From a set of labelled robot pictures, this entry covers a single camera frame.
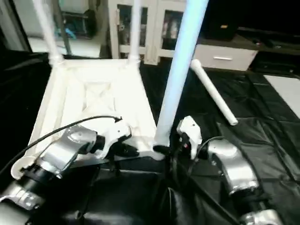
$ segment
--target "cabinet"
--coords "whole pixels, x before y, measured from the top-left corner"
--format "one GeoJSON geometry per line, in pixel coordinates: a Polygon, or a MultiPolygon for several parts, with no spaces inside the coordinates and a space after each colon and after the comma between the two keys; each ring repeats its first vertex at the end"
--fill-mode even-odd
{"type": "Polygon", "coordinates": [[[185,7],[184,0],[158,2],[151,55],[154,65],[160,57],[173,57],[185,7]]]}
{"type": "MultiPolygon", "coordinates": [[[[157,0],[142,0],[142,18],[139,52],[144,61],[151,60],[151,46],[155,28],[157,0]]],[[[112,58],[119,59],[121,53],[130,50],[130,22],[133,0],[109,0],[109,24],[112,58]]]]}
{"type": "MultiPolygon", "coordinates": [[[[114,59],[129,52],[132,5],[133,0],[109,1],[114,59]]],[[[173,57],[185,7],[185,0],[142,0],[140,54],[145,64],[173,57]]],[[[204,67],[246,71],[256,54],[256,50],[198,44],[194,58],[204,67]]]]}

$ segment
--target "light blue pole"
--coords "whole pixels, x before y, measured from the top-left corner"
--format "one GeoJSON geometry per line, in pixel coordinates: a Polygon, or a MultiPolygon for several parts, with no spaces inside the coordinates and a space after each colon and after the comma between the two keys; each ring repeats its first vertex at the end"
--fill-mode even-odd
{"type": "Polygon", "coordinates": [[[154,145],[169,146],[170,131],[194,54],[200,28],[209,0],[187,0],[175,53],[171,64],[165,96],[155,134],[154,145]]]}

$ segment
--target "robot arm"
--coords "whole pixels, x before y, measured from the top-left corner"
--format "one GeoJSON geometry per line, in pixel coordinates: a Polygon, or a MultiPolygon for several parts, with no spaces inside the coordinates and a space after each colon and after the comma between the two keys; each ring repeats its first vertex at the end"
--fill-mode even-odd
{"type": "MultiPolygon", "coordinates": [[[[200,127],[188,116],[179,123],[177,131],[184,137],[181,140],[190,142],[191,158],[194,159],[193,143],[199,142],[200,127]]],[[[219,169],[243,225],[283,225],[277,212],[270,207],[252,166],[240,149],[226,139],[214,139],[202,151],[203,158],[219,169]]]]}
{"type": "Polygon", "coordinates": [[[83,126],[70,127],[61,138],[48,145],[32,165],[23,168],[23,176],[8,186],[0,202],[9,200],[21,207],[22,212],[36,210],[43,205],[47,194],[63,178],[78,154],[95,153],[97,158],[104,159],[114,143],[130,137],[130,127],[123,120],[116,122],[101,136],[83,126]]]}

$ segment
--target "white plastic rod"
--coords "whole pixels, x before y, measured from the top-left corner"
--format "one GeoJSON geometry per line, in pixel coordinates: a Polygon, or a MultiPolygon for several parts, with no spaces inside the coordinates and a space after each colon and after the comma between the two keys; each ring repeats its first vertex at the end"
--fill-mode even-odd
{"type": "Polygon", "coordinates": [[[237,125],[238,120],[235,118],[234,114],[231,112],[230,108],[228,107],[222,96],[219,94],[218,90],[211,82],[210,78],[207,76],[207,73],[202,68],[200,61],[192,60],[191,68],[197,74],[198,78],[200,79],[200,81],[202,82],[212,99],[215,101],[220,111],[228,120],[230,125],[237,125]]]}
{"type": "Polygon", "coordinates": [[[140,60],[140,32],[141,32],[141,17],[142,7],[141,0],[134,0],[131,11],[131,26],[130,26],[130,53],[128,59],[130,61],[140,60]]]}
{"type": "Polygon", "coordinates": [[[208,0],[187,0],[160,110],[154,145],[169,146],[171,128],[195,51],[207,3],[208,0]]]}
{"type": "Polygon", "coordinates": [[[47,5],[45,0],[32,0],[35,11],[37,13],[37,18],[41,25],[44,33],[44,39],[49,48],[49,61],[51,65],[60,63],[63,61],[62,55],[59,53],[58,48],[55,43],[54,37],[54,24],[52,20],[52,13],[49,5],[47,5]]]}

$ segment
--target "black tablecloth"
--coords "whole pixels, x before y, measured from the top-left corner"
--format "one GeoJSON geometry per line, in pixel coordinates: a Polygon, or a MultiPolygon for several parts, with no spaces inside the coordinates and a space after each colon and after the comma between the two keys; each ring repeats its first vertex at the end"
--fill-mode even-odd
{"type": "MultiPolygon", "coordinates": [[[[51,68],[47,54],[7,52],[1,56],[3,165],[28,143],[51,68]]],[[[141,65],[142,80],[157,122],[170,61],[141,65]]],[[[196,75],[189,72],[175,123],[191,115],[204,139],[223,135],[238,145],[255,166],[265,191],[285,224],[300,221],[300,122],[260,74],[207,70],[239,124],[227,124],[196,75]]],[[[183,158],[180,168],[190,161],[183,158]]],[[[235,217],[217,170],[206,161],[180,190],[168,173],[168,161],[151,158],[120,162],[116,175],[108,165],[74,169],[45,206],[41,224],[235,224],[201,192],[204,189],[235,217]]],[[[1,187],[10,181],[9,171],[1,187]]]]}

